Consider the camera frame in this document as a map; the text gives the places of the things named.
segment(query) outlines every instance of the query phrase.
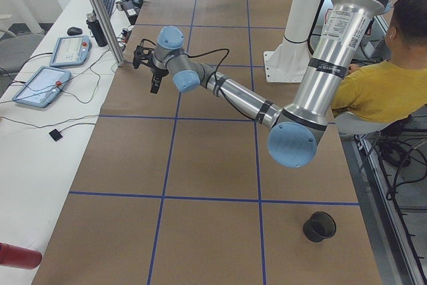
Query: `neck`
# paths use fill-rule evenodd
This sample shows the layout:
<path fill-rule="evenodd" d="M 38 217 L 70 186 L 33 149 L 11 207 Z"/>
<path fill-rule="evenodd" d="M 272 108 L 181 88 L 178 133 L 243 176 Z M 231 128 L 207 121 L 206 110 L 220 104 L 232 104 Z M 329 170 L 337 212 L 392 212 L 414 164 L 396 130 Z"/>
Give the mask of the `neck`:
<path fill-rule="evenodd" d="M 405 69 L 427 68 L 427 48 L 410 47 L 392 53 L 390 63 Z"/>

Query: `black hair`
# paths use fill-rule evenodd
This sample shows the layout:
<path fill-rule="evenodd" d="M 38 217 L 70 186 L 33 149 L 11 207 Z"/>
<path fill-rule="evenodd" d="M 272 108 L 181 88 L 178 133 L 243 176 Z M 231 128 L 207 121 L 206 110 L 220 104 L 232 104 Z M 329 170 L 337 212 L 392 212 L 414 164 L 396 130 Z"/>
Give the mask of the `black hair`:
<path fill-rule="evenodd" d="M 407 45 L 427 46 L 427 0 L 397 0 L 391 25 Z"/>

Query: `man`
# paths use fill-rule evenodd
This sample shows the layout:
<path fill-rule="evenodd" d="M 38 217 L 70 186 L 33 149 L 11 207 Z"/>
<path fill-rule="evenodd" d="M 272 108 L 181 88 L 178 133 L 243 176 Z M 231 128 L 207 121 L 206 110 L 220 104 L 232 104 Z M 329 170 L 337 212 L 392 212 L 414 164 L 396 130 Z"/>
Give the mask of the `man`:
<path fill-rule="evenodd" d="M 386 34 L 389 61 L 351 65 L 332 102 L 337 116 L 351 111 L 390 123 L 427 103 L 427 0 L 398 0 Z"/>

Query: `person's hand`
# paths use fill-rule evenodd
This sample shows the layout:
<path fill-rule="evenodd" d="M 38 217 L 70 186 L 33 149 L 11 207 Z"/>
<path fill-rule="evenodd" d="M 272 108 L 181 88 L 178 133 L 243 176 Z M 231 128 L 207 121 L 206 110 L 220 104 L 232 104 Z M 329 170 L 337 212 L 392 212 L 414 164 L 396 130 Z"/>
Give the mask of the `person's hand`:
<path fill-rule="evenodd" d="M 350 66 L 348 66 L 348 75 L 355 72 L 359 68 L 360 68 L 360 65 L 358 65 L 357 63 L 351 63 Z"/>

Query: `robotic arm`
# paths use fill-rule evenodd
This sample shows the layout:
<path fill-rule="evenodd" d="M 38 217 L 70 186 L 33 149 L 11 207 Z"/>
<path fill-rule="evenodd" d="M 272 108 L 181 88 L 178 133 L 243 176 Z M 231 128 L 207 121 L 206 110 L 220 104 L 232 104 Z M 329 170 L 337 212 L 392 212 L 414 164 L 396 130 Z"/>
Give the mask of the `robotic arm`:
<path fill-rule="evenodd" d="M 266 125 L 268 150 L 280 164 L 297 168 L 316 154 L 328 122 L 326 112 L 348 73 L 348 66 L 373 16 L 382 14 L 388 0 L 332 0 L 334 8 L 308 64 L 294 101 L 280 108 L 238 84 L 210 65 L 192 62 L 182 49 L 183 34 L 164 27 L 154 49 L 137 46 L 133 66 L 151 68 L 151 92 L 171 73 L 180 92 L 201 85 L 236 109 Z"/>

